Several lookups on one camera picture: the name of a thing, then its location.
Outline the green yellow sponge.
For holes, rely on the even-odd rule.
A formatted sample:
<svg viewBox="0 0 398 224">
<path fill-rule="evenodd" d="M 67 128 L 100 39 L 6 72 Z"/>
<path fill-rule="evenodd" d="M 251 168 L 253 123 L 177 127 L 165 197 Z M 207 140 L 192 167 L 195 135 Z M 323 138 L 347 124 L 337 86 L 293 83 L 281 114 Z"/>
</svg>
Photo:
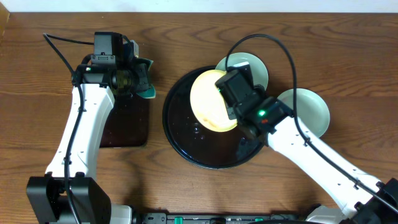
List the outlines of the green yellow sponge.
<svg viewBox="0 0 398 224">
<path fill-rule="evenodd" d="M 136 93 L 141 98 L 153 99 L 156 96 L 156 90 L 150 77 L 150 68 L 153 61 L 146 58 L 138 58 L 136 62 L 136 72 L 139 77 Z"/>
</svg>

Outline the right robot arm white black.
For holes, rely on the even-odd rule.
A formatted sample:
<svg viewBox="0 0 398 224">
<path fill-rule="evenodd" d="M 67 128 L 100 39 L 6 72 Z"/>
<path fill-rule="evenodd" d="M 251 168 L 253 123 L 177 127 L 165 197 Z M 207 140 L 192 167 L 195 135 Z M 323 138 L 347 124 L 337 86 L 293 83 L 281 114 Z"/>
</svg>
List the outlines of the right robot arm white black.
<svg viewBox="0 0 398 224">
<path fill-rule="evenodd" d="M 257 86 L 245 86 L 221 94 L 234 109 L 239 128 L 300 167 L 340 209 L 332 214 L 318 208 L 307 221 L 397 223 L 397 179 L 381 182 L 323 142 L 322 132 L 312 131 L 309 117 L 328 111 L 316 93 L 299 88 L 273 98 Z"/>
</svg>

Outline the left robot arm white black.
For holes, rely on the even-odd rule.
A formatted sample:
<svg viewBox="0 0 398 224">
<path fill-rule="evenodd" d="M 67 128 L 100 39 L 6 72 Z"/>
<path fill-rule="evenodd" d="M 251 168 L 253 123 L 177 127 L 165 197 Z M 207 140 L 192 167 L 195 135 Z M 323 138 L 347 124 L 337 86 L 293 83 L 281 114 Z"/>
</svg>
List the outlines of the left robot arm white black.
<svg viewBox="0 0 398 224">
<path fill-rule="evenodd" d="M 39 223 L 138 223 L 128 205 L 111 203 L 96 183 L 98 151 L 116 97 L 154 98 L 152 61 L 88 63 L 72 75 L 72 107 L 62 140 L 42 177 L 30 177 L 26 193 Z"/>
</svg>

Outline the light blue plate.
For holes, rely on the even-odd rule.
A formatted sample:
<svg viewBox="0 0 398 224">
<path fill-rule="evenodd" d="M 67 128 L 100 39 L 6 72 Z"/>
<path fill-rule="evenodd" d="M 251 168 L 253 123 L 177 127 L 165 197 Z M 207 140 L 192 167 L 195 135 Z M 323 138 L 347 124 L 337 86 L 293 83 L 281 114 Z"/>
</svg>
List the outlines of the light blue plate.
<svg viewBox="0 0 398 224">
<path fill-rule="evenodd" d="M 325 134 L 330 123 L 330 111 L 325 101 L 315 92 L 303 88 L 296 89 L 297 116 L 300 120 L 300 128 L 303 132 L 311 131 L 313 135 L 320 138 Z M 294 90 L 290 89 L 281 93 L 278 100 L 293 109 Z M 284 120 L 282 129 L 297 130 L 293 118 Z"/>
</svg>

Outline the yellow plate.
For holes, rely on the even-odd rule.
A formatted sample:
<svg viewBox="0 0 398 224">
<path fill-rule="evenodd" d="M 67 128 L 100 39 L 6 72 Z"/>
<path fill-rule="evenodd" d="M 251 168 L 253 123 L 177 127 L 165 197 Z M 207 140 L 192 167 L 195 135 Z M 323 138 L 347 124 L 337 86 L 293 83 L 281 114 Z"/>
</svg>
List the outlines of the yellow plate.
<svg viewBox="0 0 398 224">
<path fill-rule="evenodd" d="M 227 132 L 237 126 L 236 119 L 229 119 L 224 99 L 215 83 L 226 72 L 208 70 L 200 74 L 190 90 L 190 105 L 194 116 L 206 129 Z"/>
</svg>

